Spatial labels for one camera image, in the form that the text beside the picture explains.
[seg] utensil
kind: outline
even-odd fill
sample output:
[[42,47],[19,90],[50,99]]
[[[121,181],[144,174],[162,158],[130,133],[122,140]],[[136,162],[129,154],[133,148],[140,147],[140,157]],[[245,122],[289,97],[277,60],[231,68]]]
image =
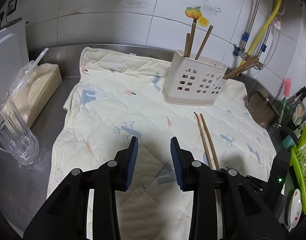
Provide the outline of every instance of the utensil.
[[297,223],[299,222],[301,216],[301,210],[302,210],[301,192],[297,188],[293,193],[288,208],[287,223],[290,226],[289,231],[291,231],[292,228],[295,228]]
[[295,102],[296,98],[298,98],[300,95],[302,95],[306,91],[306,87],[302,87],[297,93],[295,93],[293,96],[291,96],[288,101],[292,104]]
[[33,163],[39,143],[27,127],[9,92],[0,93],[0,150],[11,153],[23,165]]
[[229,78],[232,78],[236,75],[239,74],[240,71],[244,71],[244,69],[250,65],[253,65],[255,63],[258,62],[258,58],[257,56],[253,56],[251,57],[249,60],[247,60],[246,62],[244,62],[242,65],[240,65],[239,67],[237,67],[236,69],[234,69],[232,72],[228,73],[227,75],[225,75],[223,77],[223,79],[229,79]]
[[301,117],[298,117],[298,118],[295,120],[294,124],[295,124],[296,126],[298,126],[301,122],[302,122],[302,118],[301,118]]
[[189,52],[189,43],[190,43],[191,33],[186,34],[186,40],[185,40],[185,48],[184,48],[184,57],[188,56]]
[[301,113],[301,105],[298,104],[295,108],[295,118],[293,120],[294,123],[300,117],[300,113]]
[[204,49],[204,46],[205,46],[212,30],[213,30],[213,25],[210,25],[209,29],[207,30],[207,32],[205,34],[204,40],[202,41],[201,47],[198,50],[198,53],[196,54],[195,60],[198,60],[198,58],[200,57],[200,55],[202,53],[202,50]]
[[211,152],[212,152],[212,155],[213,155],[215,168],[216,168],[217,171],[219,171],[220,170],[220,165],[219,165],[219,161],[218,161],[217,156],[216,156],[216,152],[215,152],[215,148],[214,148],[214,145],[213,145],[213,142],[212,142],[210,132],[209,132],[207,126],[206,126],[203,115],[200,114],[200,116],[201,116],[201,120],[202,120],[202,123],[203,123],[204,131],[206,133],[207,139],[209,140],[209,144],[210,144],[210,147],[211,147]]
[[267,128],[279,118],[279,114],[269,100],[258,90],[250,98],[247,109],[262,128]]
[[227,80],[222,77],[227,66],[217,60],[200,56],[195,60],[184,57],[184,51],[175,50],[162,95],[167,103],[207,106],[224,89]]
[[187,57],[191,56],[191,50],[192,50],[192,45],[193,45],[193,40],[194,40],[196,23],[197,23],[197,19],[193,19],[192,28],[191,28],[191,37],[190,37],[190,42],[189,42],[189,50],[188,50],[188,56]]
[[195,114],[196,119],[197,119],[198,128],[200,129],[200,134],[201,134],[201,138],[202,138],[202,143],[203,143],[203,147],[204,147],[204,152],[205,152],[205,155],[206,155],[206,160],[207,160],[207,163],[208,163],[210,169],[212,170],[212,169],[213,169],[213,165],[212,165],[210,153],[209,153],[209,150],[208,150],[208,148],[207,148],[206,141],[205,141],[205,137],[204,137],[204,133],[203,133],[203,130],[202,130],[202,126],[201,126],[200,120],[199,120],[199,118],[198,118],[198,115],[197,115],[195,112],[194,112],[194,114]]

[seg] metal hose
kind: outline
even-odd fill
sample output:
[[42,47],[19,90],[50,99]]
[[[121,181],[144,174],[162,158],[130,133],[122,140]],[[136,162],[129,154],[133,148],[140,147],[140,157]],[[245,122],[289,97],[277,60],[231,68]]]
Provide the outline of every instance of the metal hose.
[[[254,24],[254,21],[255,21],[255,17],[256,17],[256,14],[257,14],[257,10],[259,8],[259,3],[260,3],[260,0],[256,0],[256,4],[255,4],[255,7],[254,7],[254,11],[253,11],[253,15],[252,15],[252,18],[251,18],[251,21],[250,21],[250,25],[247,29],[247,33],[250,35],[251,33],[251,30],[253,28],[253,24]],[[245,50],[245,47],[246,47],[246,43],[247,41],[243,41],[242,43],[242,51]]]
[[[269,34],[270,34],[270,31],[271,31],[271,28],[272,28],[272,24],[269,25],[269,27],[268,27],[268,29],[267,29],[267,31],[266,31],[266,35],[265,35],[265,37],[264,37],[264,41],[263,41],[262,46],[265,46],[265,45],[266,45],[266,42],[268,41],[268,38],[269,38]],[[263,52],[262,46],[261,46],[261,48],[260,48],[260,51],[259,51],[258,54],[257,54],[257,58],[260,58],[260,56],[261,56],[261,54],[262,54],[262,52]]]

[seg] quilted cloth mat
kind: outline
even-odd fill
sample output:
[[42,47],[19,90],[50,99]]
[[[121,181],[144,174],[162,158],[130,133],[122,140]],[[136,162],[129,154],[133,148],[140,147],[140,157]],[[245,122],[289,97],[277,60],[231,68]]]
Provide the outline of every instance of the quilted cloth mat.
[[267,131],[247,110],[244,84],[228,80],[212,106],[168,104],[161,89],[169,67],[162,60],[85,48],[81,79],[64,105],[64,128],[53,145],[48,196],[73,168],[97,169],[127,148],[132,136],[139,139],[132,185],[127,192],[116,192],[123,240],[188,239],[193,192],[182,192],[177,185],[170,139],[176,136],[182,149],[207,164],[193,112],[203,113],[221,168],[267,181],[276,155]]

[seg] dish rack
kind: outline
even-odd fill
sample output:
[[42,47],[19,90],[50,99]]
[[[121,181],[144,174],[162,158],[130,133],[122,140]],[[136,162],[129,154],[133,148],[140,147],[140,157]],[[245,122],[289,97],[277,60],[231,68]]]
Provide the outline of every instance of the dish rack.
[[200,56],[195,60],[175,50],[162,94],[167,103],[191,106],[213,105],[227,80],[222,77],[227,66],[217,60]]
[[291,165],[301,191],[302,212],[306,214],[306,124],[302,128],[298,147],[293,146],[291,149]]

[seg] yellow gas pipe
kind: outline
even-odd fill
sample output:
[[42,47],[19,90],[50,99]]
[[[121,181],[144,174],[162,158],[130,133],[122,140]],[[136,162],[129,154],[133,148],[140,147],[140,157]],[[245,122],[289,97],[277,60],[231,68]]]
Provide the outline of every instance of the yellow gas pipe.
[[271,22],[273,21],[274,17],[277,15],[277,12],[281,6],[282,0],[277,0],[277,3],[275,5],[275,8],[273,10],[273,12],[271,13],[270,17],[268,18],[268,20],[266,21],[266,23],[263,25],[262,29],[260,30],[260,32],[257,34],[255,40],[253,41],[251,47],[249,48],[249,50],[247,51],[247,53],[249,55],[251,55],[253,53],[253,51],[255,50],[257,44],[260,42],[260,40],[262,39],[264,32],[266,31],[266,29],[269,27],[269,25],[271,24]]

